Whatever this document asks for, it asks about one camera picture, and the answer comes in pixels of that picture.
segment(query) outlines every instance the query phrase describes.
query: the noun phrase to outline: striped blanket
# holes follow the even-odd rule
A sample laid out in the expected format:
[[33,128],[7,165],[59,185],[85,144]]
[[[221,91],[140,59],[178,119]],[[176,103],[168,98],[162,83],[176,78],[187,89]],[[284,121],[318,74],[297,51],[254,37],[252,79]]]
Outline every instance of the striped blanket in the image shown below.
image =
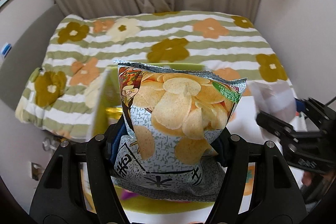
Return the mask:
[[[51,37],[41,68],[29,78],[16,117],[84,141],[102,73],[116,58],[202,64],[227,80],[288,80],[269,44],[244,17],[191,11],[92,20],[69,15]],[[250,95],[248,89],[244,95]]]

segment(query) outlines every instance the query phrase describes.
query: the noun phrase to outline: human hand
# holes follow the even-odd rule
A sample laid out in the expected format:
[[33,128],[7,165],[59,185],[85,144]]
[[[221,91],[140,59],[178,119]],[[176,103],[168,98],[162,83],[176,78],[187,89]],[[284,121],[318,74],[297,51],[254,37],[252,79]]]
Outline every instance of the human hand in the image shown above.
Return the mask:
[[318,175],[318,174],[315,174],[315,173],[312,173],[312,172],[305,171],[303,173],[303,177],[302,177],[302,180],[301,180],[303,185],[310,186],[314,176],[322,176],[322,177],[324,177],[325,179],[327,179],[328,181],[331,182],[335,177],[335,171],[331,171],[331,172],[329,172],[327,174],[324,174],[324,175]]

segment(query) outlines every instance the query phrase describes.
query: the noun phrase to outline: blue object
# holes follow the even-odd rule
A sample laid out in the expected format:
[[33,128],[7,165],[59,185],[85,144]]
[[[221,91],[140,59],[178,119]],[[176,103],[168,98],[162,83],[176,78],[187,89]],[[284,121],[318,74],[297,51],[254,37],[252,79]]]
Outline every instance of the blue object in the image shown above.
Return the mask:
[[127,129],[126,129],[125,122],[123,123],[123,125],[119,129],[119,131],[117,133],[117,136],[115,137],[115,140],[112,144],[112,154],[111,154],[111,157],[110,157],[110,163],[112,163],[112,166],[114,166],[114,163],[115,163],[116,158],[117,158],[120,139],[124,135],[127,135]]
[[2,55],[3,57],[6,57],[6,55],[9,53],[9,51],[11,50],[11,48],[12,48],[12,45],[9,44],[9,43],[6,43],[6,44],[2,47],[2,49],[1,49],[1,55]]
[[297,112],[305,112],[306,107],[304,102],[300,101],[299,99],[295,98],[295,102],[296,102],[296,111]]

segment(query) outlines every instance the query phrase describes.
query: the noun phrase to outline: blue fabric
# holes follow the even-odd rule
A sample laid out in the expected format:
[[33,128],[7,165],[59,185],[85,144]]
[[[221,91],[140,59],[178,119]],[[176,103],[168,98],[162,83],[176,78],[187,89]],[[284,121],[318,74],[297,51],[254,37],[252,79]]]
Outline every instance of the blue fabric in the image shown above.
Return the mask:
[[110,163],[112,163],[113,166],[114,166],[114,163],[116,162],[116,158],[117,158],[117,154],[118,154],[118,148],[119,148],[119,144],[120,144],[120,139],[123,135],[127,135],[127,129],[126,129],[125,122],[123,123],[123,125],[119,129],[119,131],[117,133],[117,136],[115,137],[115,140],[112,144],[112,152],[111,152],[111,157],[110,157]]
[[306,110],[305,104],[302,101],[295,98],[295,102],[296,102],[296,111],[297,112],[304,112]]

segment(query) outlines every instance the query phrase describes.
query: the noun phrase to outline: purple object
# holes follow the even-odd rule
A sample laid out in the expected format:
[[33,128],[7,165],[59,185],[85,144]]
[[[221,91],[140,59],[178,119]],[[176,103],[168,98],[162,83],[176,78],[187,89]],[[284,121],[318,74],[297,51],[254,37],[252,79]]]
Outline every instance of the purple object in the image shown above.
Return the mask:
[[134,198],[136,196],[138,196],[138,194],[123,189],[120,199],[121,200],[126,200],[126,199],[129,199],[129,198]]

